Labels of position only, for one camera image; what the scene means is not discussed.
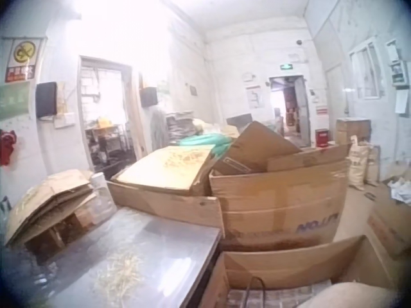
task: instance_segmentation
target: wire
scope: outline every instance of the wire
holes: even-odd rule
[[[265,297],[266,297],[266,295],[265,295],[265,284],[264,284],[264,282],[263,282],[263,279],[261,279],[261,278],[259,278],[259,277],[255,277],[255,276],[251,276],[251,279],[250,279],[250,283],[249,283],[249,285],[247,286],[247,290],[246,290],[246,292],[245,292],[245,298],[244,298],[244,301],[243,301],[243,303],[242,303],[242,305],[241,305],[241,308],[246,308],[246,306],[247,306],[247,301],[248,301],[248,299],[249,299],[249,293],[250,293],[250,288],[251,288],[251,285],[252,285],[252,280],[253,279],[257,279],[258,281],[260,281],[261,282],[261,285],[263,286],[263,308],[265,308]]]

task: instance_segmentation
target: fire extinguisher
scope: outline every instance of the fire extinguisher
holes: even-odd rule
[[[10,163],[10,156],[14,148],[13,145],[17,142],[17,136],[12,130],[5,132],[0,130],[0,166],[7,166]]]

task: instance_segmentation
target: stainless steel table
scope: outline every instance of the stainless steel table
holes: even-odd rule
[[[110,307],[96,280],[107,270],[110,256],[126,250],[140,259],[142,281],[127,293],[122,306],[180,307],[190,299],[219,239],[217,228],[124,208],[37,269],[32,261],[13,264],[16,257],[6,253],[3,277],[30,298],[45,296],[52,307]]]

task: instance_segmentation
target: black speaker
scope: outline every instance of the black speaker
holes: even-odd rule
[[[157,105],[159,103],[159,100],[157,99],[157,88],[147,87],[141,89],[140,100],[143,108]]]
[[[57,114],[57,82],[39,83],[36,86],[37,119]]]

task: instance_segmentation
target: storage room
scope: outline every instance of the storage room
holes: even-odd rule
[[[4,3],[5,307],[409,307],[406,1]]]

